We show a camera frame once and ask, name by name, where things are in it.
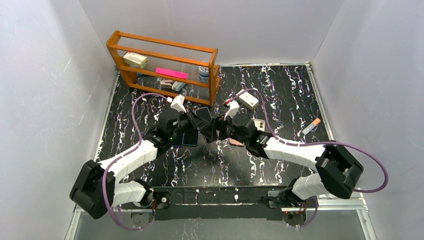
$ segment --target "wooden rack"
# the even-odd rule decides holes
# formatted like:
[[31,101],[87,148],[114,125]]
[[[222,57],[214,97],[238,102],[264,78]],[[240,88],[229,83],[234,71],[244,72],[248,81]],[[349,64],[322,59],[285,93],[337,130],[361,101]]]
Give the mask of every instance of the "wooden rack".
[[[198,60],[198,59],[191,59],[189,57],[175,56],[168,53],[163,53],[163,51],[162,53],[161,51],[151,51],[150,49],[144,48],[141,42],[139,45],[137,44],[128,44],[129,46],[120,45],[122,38],[128,38],[128,39],[131,39],[132,41],[134,40],[145,41],[145,42],[149,42],[149,44],[154,43],[158,45],[166,45],[166,46],[171,46],[172,48],[181,48],[181,49],[185,49],[184,51],[186,50],[199,51],[203,53],[208,53],[211,56],[209,59],[206,59],[206,60]],[[190,45],[190,44],[179,43],[174,41],[134,35],[134,34],[124,33],[120,31],[115,31],[112,34],[112,36],[110,36],[110,38],[107,40],[106,45],[107,45],[107,49],[110,52],[110,55],[112,56],[117,68],[120,71],[120,74],[123,77],[123,80],[128,85],[128,87],[140,89],[147,92],[158,93],[158,94],[162,94],[162,95],[170,96],[170,97],[175,97],[178,95],[178,93],[167,91],[164,89],[157,89],[157,88],[137,84],[136,83],[137,73],[141,73],[143,75],[154,76],[154,77],[169,79],[169,80],[178,81],[178,82],[182,82],[186,84],[191,84],[191,85],[199,86],[202,88],[208,88],[209,89],[208,99],[201,99],[201,98],[196,98],[191,96],[186,96],[185,99],[188,101],[192,101],[192,102],[196,102],[196,103],[200,103],[204,105],[209,105],[209,106],[212,106],[214,104],[215,97],[217,95],[218,89],[220,87],[220,81],[221,81],[221,79],[218,77],[220,66],[215,64],[215,60],[217,59],[217,55],[218,55],[217,48],[208,48],[203,46]],[[147,56],[148,62],[146,67],[144,67],[143,69],[131,67],[129,64],[124,62],[124,59],[120,55],[119,51],[121,52],[121,55],[123,55],[126,52],[132,52],[132,53],[141,54],[143,56]],[[151,67],[150,69],[148,67],[150,63],[150,59],[152,60],[161,59],[163,60],[162,62],[166,62],[164,65],[160,66],[161,68],[164,68],[164,69],[170,69],[170,70],[182,72],[182,71],[179,71],[178,69],[175,69],[175,67],[173,69],[172,66],[174,66],[174,64],[169,64],[169,63],[175,63],[176,65],[181,65],[181,66],[184,66],[185,68],[192,69],[193,74],[189,74],[189,77],[191,77],[192,79],[182,79],[178,77],[156,73],[154,67]],[[209,83],[204,83],[199,81],[199,77],[198,77],[199,66],[209,68]]]

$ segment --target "pink box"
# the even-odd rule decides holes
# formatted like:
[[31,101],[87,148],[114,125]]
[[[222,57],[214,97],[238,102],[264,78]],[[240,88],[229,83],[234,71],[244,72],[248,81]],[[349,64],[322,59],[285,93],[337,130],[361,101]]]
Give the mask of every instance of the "pink box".
[[189,76],[187,73],[184,73],[184,72],[172,71],[172,70],[160,68],[160,67],[156,68],[156,73],[171,76],[171,77],[176,77],[179,79],[187,79],[187,77]]

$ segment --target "wooden shelf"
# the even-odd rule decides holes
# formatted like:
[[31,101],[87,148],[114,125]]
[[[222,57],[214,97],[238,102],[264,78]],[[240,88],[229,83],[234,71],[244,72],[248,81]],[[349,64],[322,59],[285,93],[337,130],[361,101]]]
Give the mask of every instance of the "wooden shelf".
[[[221,82],[221,79],[218,77],[220,66],[215,64],[215,60],[218,55],[217,48],[196,46],[120,31],[115,31],[112,36],[110,36],[106,45],[128,87],[147,92],[159,93],[170,97],[178,95],[175,92],[137,84],[136,73],[141,73],[143,75],[170,79],[177,82],[207,88],[209,90],[208,99],[191,96],[186,96],[185,99],[209,106],[214,104]],[[122,55],[126,52],[147,56],[147,65],[143,69],[131,67],[125,63],[122,58]],[[209,83],[199,81],[199,66],[209,68]],[[155,71],[158,67],[187,73],[188,79],[156,73]]]

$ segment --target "marble tabletop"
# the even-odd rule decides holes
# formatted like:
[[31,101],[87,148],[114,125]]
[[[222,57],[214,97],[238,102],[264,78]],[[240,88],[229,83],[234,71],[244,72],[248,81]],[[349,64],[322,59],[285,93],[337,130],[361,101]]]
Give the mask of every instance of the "marble tabletop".
[[[329,140],[323,123],[306,136],[301,133],[314,119],[322,120],[305,65],[224,66],[220,75],[221,87],[214,106],[208,107],[212,117],[224,114],[223,102],[241,89],[257,88],[264,96],[270,125],[277,135],[307,143]],[[159,80],[141,78],[138,83],[157,84]],[[119,77],[96,161],[113,157],[138,142],[131,107],[142,93],[128,88]],[[180,93],[203,98],[207,96],[207,89],[186,85]],[[194,102],[186,105],[193,110],[204,107]],[[138,104],[135,114],[141,131],[147,131],[168,107],[162,99],[150,96]],[[253,111],[241,107],[239,111],[252,118],[265,119],[261,107]],[[154,187],[286,186],[293,178],[309,174],[309,168],[283,159],[252,156],[244,147],[230,145],[227,139],[207,144],[199,136],[197,146],[173,147],[132,172],[124,181],[143,179]]]

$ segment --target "white wall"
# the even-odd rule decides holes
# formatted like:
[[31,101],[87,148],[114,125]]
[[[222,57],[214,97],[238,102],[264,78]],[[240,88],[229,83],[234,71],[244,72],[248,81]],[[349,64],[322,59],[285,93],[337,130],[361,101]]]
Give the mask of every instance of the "white wall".
[[79,0],[101,42],[115,30],[218,48],[217,63],[314,59],[343,0]]
[[[378,239],[422,239],[424,217],[424,2],[346,0],[313,72],[335,137],[381,158],[386,189],[367,194]],[[362,188],[381,184],[361,158]]]
[[1,239],[63,239],[114,66],[77,0],[0,1]]

